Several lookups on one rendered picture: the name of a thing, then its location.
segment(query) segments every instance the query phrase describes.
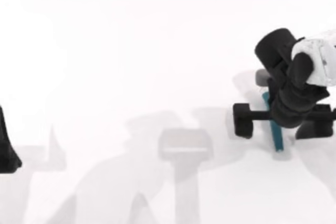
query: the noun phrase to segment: white surface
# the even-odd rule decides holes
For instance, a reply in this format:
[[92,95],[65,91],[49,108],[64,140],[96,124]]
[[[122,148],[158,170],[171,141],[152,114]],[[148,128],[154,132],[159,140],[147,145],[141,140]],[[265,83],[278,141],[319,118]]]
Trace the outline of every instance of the white surface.
[[[231,115],[234,102],[265,108],[258,40],[279,27],[296,37],[334,28],[336,0],[0,0],[0,9],[0,102],[25,163],[0,177],[1,223],[173,224],[184,196],[199,199],[198,214],[177,211],[193,223],[336,223],[335,137],[293,144],[285,131],[275,154],[267,122],[247,141],[234,137]],[[174,127],[211,138],[198,188],[195,178],[176,184],[159,156]]]

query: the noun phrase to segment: ear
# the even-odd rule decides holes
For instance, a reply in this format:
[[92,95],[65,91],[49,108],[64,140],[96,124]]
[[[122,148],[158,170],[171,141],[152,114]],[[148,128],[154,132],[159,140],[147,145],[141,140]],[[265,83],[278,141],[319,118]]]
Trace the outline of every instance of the ear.
[[310,56],[304,52],[296,54],[290,64],[287,76],[292,83],[302,88],[314,70],[314,63]]

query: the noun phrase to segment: white background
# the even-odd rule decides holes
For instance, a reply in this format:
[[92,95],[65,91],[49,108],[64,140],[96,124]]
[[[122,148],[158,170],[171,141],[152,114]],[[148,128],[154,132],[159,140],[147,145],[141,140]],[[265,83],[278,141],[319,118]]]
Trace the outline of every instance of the white background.
[[[254,47],[280,27],[336,28],[336,0],[0,0],[0,103],[24,162],[0,177],[0,223],[336,223],[334,137],[284,131],[276,154],[267,122],[233,134],[233,103],[265,109]],[[175,127],[209,135],[198,188],[160,158]],[[199,217],[175,211],[184,197]]]

